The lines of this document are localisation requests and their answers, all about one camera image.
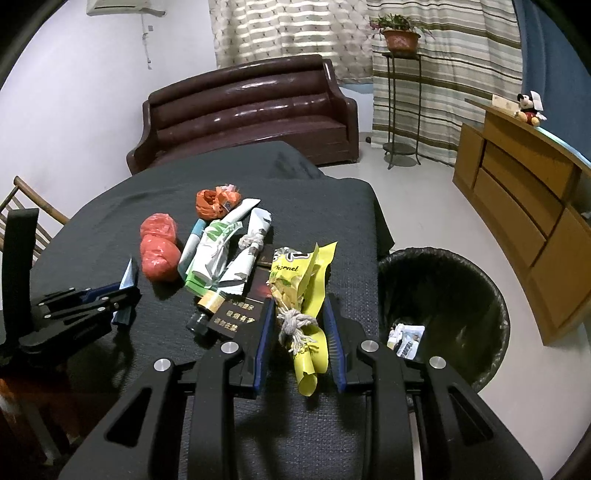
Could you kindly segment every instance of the potted plant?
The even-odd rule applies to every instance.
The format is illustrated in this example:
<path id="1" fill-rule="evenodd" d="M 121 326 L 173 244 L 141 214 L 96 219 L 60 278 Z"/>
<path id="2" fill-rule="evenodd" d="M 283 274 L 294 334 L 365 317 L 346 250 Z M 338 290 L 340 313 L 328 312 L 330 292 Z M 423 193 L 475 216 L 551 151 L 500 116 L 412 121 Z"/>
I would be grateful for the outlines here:
<path id="1" fill-rule="evenodd" d="M 369 26 L 373 30 L 379 30 L 386 38 L 389 51 L 409 56 L 417 53 L 418 39 L 421 35 L 416 31 L 426 31 L 422 22 L 400 14 L 381 15 L 370 21 Z"/>

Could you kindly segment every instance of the wooden desk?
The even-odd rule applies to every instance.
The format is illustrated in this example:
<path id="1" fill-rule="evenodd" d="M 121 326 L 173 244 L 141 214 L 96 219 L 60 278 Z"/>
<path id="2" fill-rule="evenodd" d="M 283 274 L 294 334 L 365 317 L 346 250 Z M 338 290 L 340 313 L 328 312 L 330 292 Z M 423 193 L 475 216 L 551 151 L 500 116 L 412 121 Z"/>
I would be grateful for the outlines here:
<path id="1" fill-rule="evenodd" d="M 453 183 L 503 249 L 545 345 L 591 314 L 591 227 L 570 204 L 591 163 L 542 128 L 490 105 L 462 125 Z"/>

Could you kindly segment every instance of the small bottle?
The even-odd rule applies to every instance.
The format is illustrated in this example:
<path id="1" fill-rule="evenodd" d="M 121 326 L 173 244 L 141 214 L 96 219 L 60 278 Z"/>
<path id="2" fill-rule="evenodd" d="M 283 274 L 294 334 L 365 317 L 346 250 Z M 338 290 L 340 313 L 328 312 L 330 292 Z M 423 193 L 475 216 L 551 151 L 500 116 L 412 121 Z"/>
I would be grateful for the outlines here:
<path id="1" fill-rule="evenodd" d="M 186 324 L 187 330 L 194 335 L 204 336 L 207 333 L 207 325 L 213 314 L 222 306 L 225 297 L 217 292 L 208 290 L 197 303 L 197 311 L 191 315 Z"/>

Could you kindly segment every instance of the sofa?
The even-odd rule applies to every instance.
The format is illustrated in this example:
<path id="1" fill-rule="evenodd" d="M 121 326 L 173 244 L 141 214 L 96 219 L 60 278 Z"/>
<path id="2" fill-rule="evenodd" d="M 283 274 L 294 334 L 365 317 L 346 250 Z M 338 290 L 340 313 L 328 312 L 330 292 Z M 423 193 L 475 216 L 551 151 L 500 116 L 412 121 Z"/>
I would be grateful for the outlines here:
<path id="1" fill-rule="evenodd" d="M 315 165 L 359 157 L 357 104 L 330 60 L 302 55 L 214 70 L 152 92 L 132 174 L 196 154 L 283 140 Z"/>

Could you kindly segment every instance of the black tablecloth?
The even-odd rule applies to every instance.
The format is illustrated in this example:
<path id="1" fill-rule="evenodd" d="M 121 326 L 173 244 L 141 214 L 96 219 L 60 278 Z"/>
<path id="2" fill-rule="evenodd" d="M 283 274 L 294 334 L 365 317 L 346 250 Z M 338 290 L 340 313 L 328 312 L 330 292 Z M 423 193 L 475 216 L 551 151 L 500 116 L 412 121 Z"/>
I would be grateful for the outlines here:
<path id="1" fill-rule="evenodd" d="M 184 241 L 196 221 L 196 192 L 225 183 L 237 185 L 243 197 L 260 198 L 259 206 L 272 213 L 273 245 L 311 251 L 315 242 L 339 242 L 327 290 L 338 296 L 347 316 L 377 337 L 376 259 L 392 239 L 374 191 L 360 180 L 324 176 L 282 142 L 176 161 L 113 187 L 52 240 L 31 273 L 31 293 L 118 281 L 129 255 L 139 259 L 139 226 L 146 217 L 169 213 Z M 152 286 L 141 273 L 139 288 L 142 299 L 129 336 L 113 332 L 70 360 L 75 391 L 121 393 L 157 358 L 180 364 L 203 355 L 184 328 L 193 311 L 189 292 L 178 285 Z M 311 398 L 299 395 L 288 355 L 274 352 L 263 394 L 235 401 L 241 478 L 360 478 L 365 404 L 337 395 L 330 375 L 320 376 L 317 390 Z M 186 421 L 179 478 L 185 475 L 188 426 Z"/>

